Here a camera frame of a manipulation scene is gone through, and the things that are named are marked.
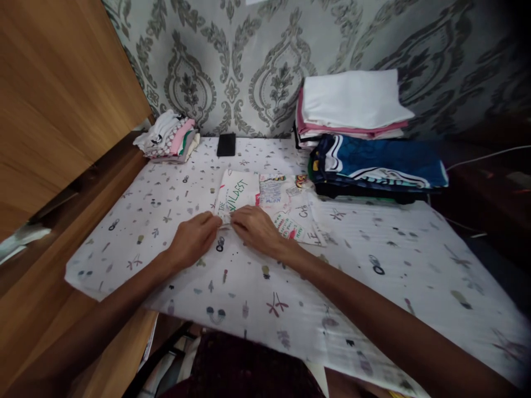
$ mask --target gray patterned wall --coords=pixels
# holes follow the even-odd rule
[[[495,0],[103,0],[158,116],[203,134],[284,137],[304,76],[397,68],[408,135],[461,131],[531,104]]]

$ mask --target wooden cabinet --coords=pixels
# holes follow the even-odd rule
[[[1,241],[151,110],[99,0],[0,7]]]

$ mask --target printed pattern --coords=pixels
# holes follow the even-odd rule
[[[217,158],[217,143],[203,138],[184,165],[148,164],[68,262],[66,281],[102,300],[167,248],[180,222],[214,208],[225,169],[297,175],[308,161],[291,140],[238,139],[234,158]],[[518,381],[528,324],[439,214],[424,202],[326,200],[309,207],[296,211],[311,212],[328,245],[304,245],[308,251]],[[232,230],[219,231],[209,252],[146,305],[427,396],[308,281],[245,247]]]

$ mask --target dark red fabric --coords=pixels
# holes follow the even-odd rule
[[[324,397],[298,358],[229,334],[204,335],[191,375],[162,398]]]

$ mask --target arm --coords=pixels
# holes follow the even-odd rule
[[[371,288],[284,239],[258,207],[233,213],[247,245],[282,261],[319,289],[390,360],[432,397],[506,397],[514,387],[494,370]]]
[[[210,212],[181,223],[167,250],[52,344],[6,397],[66,396],[72,380],[103,352],[151,292],[206,253],[220,225],[221,219]]]

